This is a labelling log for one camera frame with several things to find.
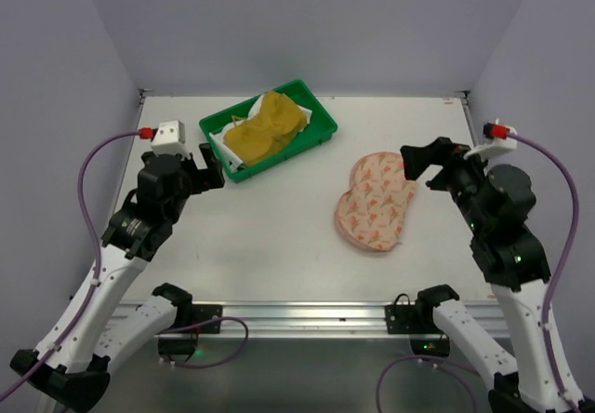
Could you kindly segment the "white bra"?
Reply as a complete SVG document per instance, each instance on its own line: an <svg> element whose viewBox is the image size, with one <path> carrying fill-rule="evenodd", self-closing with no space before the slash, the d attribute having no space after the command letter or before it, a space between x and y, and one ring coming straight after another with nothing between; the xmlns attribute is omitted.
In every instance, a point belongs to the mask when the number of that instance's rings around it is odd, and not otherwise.
<svg viewBox="0 0 595 413"><path fill-rule="evenodd" d="M227 123L225 123L223 127L216 128L214 131L208 133L209 138L215 143L215 145L218 148L218 151L223 155L225 161L229 164L229 167L232 172L236 172L239 168L247 166L245 166L242 163L242 161L223 143L223 135L226 133L228 129L232 127L234 117L239 118L240 122L242 122L244 119L254 116L258 112L261 101L265 94L261 94L259 97L257 97L256 101L250 106L247 115L240 116L233 113L230 117L230 120ZM307 115L309 125L311 123L312 110L300 105L298 105L298 107Z"/></svg>

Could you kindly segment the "mustard yellow bra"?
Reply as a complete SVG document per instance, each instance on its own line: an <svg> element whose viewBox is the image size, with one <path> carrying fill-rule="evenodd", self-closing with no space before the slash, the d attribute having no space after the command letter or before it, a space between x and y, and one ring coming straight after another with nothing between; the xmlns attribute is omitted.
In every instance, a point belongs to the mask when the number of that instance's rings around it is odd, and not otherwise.
<svg viewBox="0 0 595 413"><path fill-rule="evenodd" d="M232 127L223 135L223 143L247 167L276 155L303 131L307 115L288 96L269 91L263 96L258 112Z"/></svg>

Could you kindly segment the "peach patterned mesh laundry bag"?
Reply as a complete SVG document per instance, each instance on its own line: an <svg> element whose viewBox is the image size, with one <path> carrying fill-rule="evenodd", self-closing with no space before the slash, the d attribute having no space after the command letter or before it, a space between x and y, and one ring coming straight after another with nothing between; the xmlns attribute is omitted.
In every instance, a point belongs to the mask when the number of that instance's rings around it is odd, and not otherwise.
<svg viewBox="0 0 595 413"><path fill-rule="evenodd" d="M398 153L371 153L350 172L350 188L336 206L334 223L344 240L366 252L385 253L398 244L417 183L404 175Z"/></svg>

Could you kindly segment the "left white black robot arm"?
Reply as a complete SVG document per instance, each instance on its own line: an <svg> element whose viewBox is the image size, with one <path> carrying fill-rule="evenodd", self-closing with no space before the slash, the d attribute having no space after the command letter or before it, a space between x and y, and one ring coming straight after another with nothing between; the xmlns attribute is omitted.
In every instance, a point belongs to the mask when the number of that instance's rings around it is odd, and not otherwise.
<svg viewBox="0 0 595 413"><path fill-rule="evenodd" d="M191 155L146 152L137 186L109 220L99 258L60 320L10 366L37 390L73 412L88 412L107 391L116 368L153 335L192 320L192 295L163 283L113 329L106 326L131 284L146 269L190 196L224 185L222 164L208 143L205 167Z"/></svg>

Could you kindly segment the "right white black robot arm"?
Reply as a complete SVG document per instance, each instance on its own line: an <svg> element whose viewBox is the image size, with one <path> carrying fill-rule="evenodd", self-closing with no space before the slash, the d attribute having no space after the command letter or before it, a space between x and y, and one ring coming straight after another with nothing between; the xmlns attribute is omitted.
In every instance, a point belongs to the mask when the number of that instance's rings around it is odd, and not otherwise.
<svg viewBox="0 0 595 413"><path fill-rule="evenodd" d="M507 353L469 314L455 291L435 286L417 294L421 317L445 333L482 378L494 412L591 412L565 358L547 293L553 287L545 249L525 224L536 204L520 168L487 162L445 137L403 146L404 175L451 195L472 233L472 257L496 296L513 351Z"/></svg>

